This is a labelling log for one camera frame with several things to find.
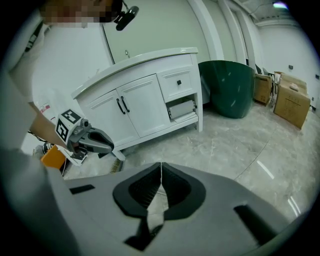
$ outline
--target marble floor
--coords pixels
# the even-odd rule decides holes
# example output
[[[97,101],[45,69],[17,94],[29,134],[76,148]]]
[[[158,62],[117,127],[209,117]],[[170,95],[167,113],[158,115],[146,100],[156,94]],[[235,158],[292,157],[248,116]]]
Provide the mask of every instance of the marble floor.
[[[280,211],[289,221],[307,211],[320,183],[320,118],[309,111],[302,130],[275,115],[271,107],[253,104],[242,119],[203,111],[203,132],[189,125],[123,150],[124,171],[153,162],[168,162],[228,177]],[[107,174],[116,158],[91,154],[65,179]],[[168,207],[159,191],[149,207],[153,223]]]

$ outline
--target dark green tub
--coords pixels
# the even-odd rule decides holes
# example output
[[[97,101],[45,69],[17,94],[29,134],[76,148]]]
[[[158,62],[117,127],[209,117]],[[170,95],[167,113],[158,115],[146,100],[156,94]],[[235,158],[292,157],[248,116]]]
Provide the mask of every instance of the dark green tub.
[[[199,64],[201,83],[210,89],[210,102],[228,118],[245,117],[253,102],[255,71],[237,62],[210,60]]]

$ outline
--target countertop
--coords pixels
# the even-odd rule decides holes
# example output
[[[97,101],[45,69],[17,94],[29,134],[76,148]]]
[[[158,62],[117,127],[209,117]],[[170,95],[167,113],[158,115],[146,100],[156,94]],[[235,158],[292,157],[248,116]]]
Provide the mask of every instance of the countertop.
[[[144,63],[144,62],[148,62],[151,60],[168,57],[168,56],[182,55],[182,54],[197,54],[197,53],[198,53],[198,49],[196,47],[181,47],[181,48],[171,48],[171,49],[151,51],[151,52],[137,55],[132,58],[125,59],[123,61],[120,61],[108,67],[107,69],[101,71],[94,77],[90,78],[84,84],[79,86],[75,91],[73,91],[71,93],[71,96],[73,99],[76,99],[80,94],[82,94],[91,86],[94,86],[101,80],[106,79],[114,75],[115,73],[118,73],[132,66],[138,65],[140,63]]]

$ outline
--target human forearm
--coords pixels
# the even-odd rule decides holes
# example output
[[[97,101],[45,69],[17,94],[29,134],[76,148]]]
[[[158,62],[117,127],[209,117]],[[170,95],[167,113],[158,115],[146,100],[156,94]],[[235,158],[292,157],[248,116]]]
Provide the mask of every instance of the human forearm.
[[[55,132],[55,125],[42,115],[33,102],[29,104],[36,112],[36,118],[30,127],[30,132],[52,144],[66,148],[66,145]]]

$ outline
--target black headset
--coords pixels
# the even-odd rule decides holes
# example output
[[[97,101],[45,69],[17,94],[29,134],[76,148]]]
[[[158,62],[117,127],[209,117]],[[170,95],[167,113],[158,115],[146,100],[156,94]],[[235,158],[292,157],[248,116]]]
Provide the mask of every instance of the black headset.
[[[122,3],[126,8],[126,12],[122,11]],[[139,8],[137,6],[132,6],[131,8],[128,8],[127,4],[123,0],[114,0],[114,4],[117,5],[115,6],[115,8],[118,9],[118,12],[117,17],[113,22],[117,24],[115,27],[116,30],[122,31],[137,16]]]

